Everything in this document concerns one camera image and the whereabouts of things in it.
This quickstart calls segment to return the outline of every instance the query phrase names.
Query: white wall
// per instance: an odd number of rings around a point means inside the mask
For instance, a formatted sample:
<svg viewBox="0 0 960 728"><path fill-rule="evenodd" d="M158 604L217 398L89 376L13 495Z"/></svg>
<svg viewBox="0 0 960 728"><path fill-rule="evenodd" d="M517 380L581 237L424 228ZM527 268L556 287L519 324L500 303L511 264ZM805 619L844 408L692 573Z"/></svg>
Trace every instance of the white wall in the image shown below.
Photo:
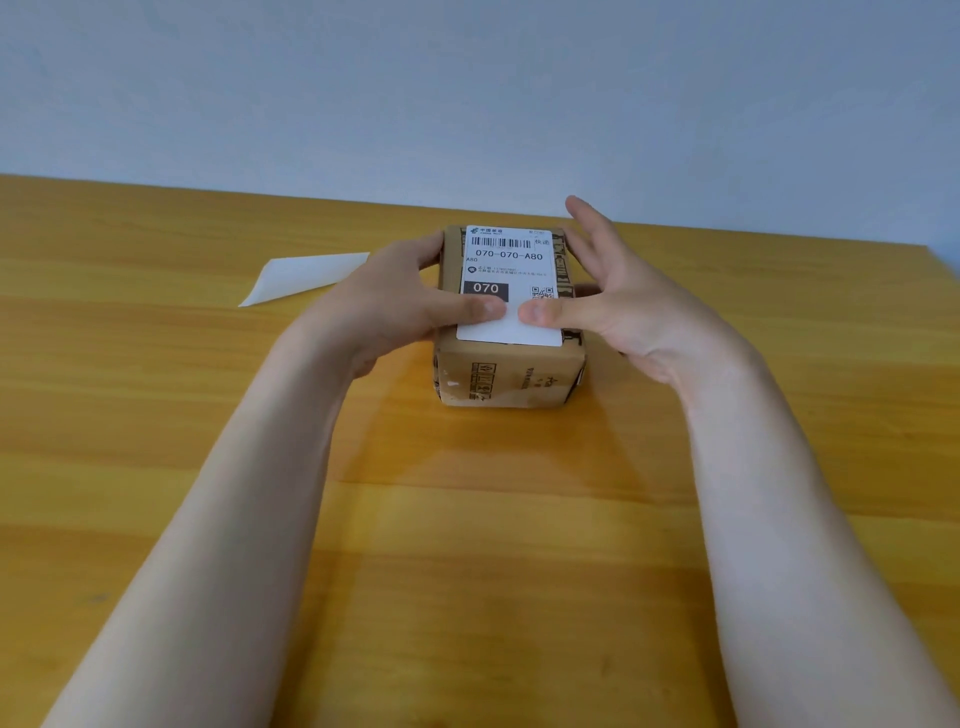
<svg viewBox="0 0 960 728"><path fill-rule="evenodd" d="M0 171L960 256L960 3L0 0Z"/></svg>

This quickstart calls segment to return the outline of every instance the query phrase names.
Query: wooden tabletop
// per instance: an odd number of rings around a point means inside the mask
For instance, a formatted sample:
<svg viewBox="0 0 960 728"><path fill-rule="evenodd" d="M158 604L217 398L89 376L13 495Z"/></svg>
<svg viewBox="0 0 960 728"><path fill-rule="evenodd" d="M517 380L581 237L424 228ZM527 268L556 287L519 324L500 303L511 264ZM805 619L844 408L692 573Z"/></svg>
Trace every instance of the wooden tabletop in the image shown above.
<svg viewBox="0 0 960 728"><path fill-rule="evenodd" d="M42 720L318 295L237 308L268 258L556 222L0 177L0 726ZM920 247L621 230L766 354L960 690L960 286ZM276 725L733 725L680 407L588 356L559 410L444 407L426 344L354 384Z"/></svg>

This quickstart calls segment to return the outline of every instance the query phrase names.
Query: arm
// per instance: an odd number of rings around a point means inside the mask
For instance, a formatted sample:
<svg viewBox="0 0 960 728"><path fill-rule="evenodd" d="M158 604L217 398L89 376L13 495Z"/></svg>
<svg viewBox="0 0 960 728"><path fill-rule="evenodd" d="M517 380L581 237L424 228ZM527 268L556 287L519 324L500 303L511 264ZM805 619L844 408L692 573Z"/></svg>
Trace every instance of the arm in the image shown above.
<svg viewBox="0 0 960 728"><path fill-rule="evenodd" d="M350 382L504 313L420 282L442 242L388 246L283 333L45 726L267 725Z"/></svg>
<svg viewBox="0 0 960 728"><path fill-rule="evenodd" d="M520 318L597 331L673 386L690 432L724 665L743 726L960 725L960 709L830 497L759 354L577 198L598 295Z"/></svg>

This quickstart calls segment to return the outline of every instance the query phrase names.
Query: box side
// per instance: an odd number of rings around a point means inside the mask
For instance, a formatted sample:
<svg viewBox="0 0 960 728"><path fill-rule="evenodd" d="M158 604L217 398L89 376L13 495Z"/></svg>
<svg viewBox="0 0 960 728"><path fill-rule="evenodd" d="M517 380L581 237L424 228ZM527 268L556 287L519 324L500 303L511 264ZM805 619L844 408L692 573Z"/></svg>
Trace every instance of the box side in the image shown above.
<svg viewBox="0 0 960 728"><path fill-rule="evenodd" d="M465 226L444 230L440 261L443 290L460 292ZM551 230L557 293L574 296L566 265L565 236ZM586 353L583 335L563 331L559 347L462 341L456 327L438 332L434 346L434 386L444 404L493 407L553 407L563 404L580 383Z"/></svg>

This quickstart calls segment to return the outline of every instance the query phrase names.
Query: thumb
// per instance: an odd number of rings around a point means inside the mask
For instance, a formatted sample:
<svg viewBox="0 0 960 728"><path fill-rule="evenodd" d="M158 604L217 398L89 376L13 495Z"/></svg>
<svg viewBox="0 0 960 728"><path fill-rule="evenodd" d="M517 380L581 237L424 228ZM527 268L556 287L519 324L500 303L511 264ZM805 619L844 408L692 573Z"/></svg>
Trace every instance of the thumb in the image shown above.
<svg viewBox="0 0 960 728"><path fill-rule="evenodd" d="M507 305L496 296L464 296L449 291L433 291L427 298L427 318L433 328L454 324L481 324L502 319Z"/></svg>
<svg viewBox="0 0 960 728"><path fill-rule="evenodd" d="M517 313L520 321L535 327L596 331L603 326L605 308L603 294L597 294L582 299L533 299Z"/></svg>

